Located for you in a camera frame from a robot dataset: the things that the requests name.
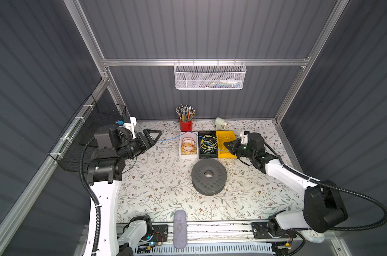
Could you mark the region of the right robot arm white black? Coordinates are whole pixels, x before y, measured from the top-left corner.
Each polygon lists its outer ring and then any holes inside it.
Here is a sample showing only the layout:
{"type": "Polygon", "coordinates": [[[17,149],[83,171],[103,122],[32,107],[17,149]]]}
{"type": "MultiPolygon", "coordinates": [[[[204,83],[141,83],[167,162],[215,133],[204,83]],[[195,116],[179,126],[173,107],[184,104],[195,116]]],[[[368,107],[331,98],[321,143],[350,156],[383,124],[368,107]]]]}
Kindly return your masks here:
{"type": "Polygon", "coordinates": [[[384,204],[362,193],[340,188],[330,180],[321,181],[289,167],[259,133],[248,133],[246,144],[242,144],[241,139],[236,139],[224,142],[224,146],[237,159],[247,158],[249,166],[278,179],[302,198],[303,209],[282,210],[269,217],[267,229],[274,238],[291,229],[294,231],[314,230],[322,234],[328,230],[371,230],[387,223],[387,207],[384,204]],[[383,211],[382,218],[373,224],[341,227],[340,224],[348,219],[348,212],[341,193],[375,204],[383,211]]]}

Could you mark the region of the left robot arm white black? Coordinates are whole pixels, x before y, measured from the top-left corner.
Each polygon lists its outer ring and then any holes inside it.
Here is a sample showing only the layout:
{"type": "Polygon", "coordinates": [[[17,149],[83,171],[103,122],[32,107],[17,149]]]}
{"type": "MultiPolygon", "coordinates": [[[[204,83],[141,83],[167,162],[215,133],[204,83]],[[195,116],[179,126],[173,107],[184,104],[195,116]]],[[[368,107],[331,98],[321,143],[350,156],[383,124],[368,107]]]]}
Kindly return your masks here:
{"type": "Polygon", "coordinates": [[[117,235],[117,198],[127,160],[136,159],[159,141],[162,131],[135,133],[132,124],[118,121],[96,129],[79,160],[79,177],[91,198],[86,256],[132,256],[141,240],[146,244],[154,228],[147,215],[134,218],[117,235]]]}

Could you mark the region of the grey perforated cable spool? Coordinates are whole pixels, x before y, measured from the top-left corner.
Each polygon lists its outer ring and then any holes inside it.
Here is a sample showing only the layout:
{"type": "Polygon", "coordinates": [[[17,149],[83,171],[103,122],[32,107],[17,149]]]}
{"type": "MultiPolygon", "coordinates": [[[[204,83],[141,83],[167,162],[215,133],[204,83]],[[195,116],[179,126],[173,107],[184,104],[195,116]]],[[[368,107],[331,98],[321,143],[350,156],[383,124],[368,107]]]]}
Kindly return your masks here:
{"type": "Polygon", "coordinates": [[[214,196],[224,189],[227,171],[224,165],[215,159],[202,159],[193,166],[191,179],[198,193],[214,196]]]}

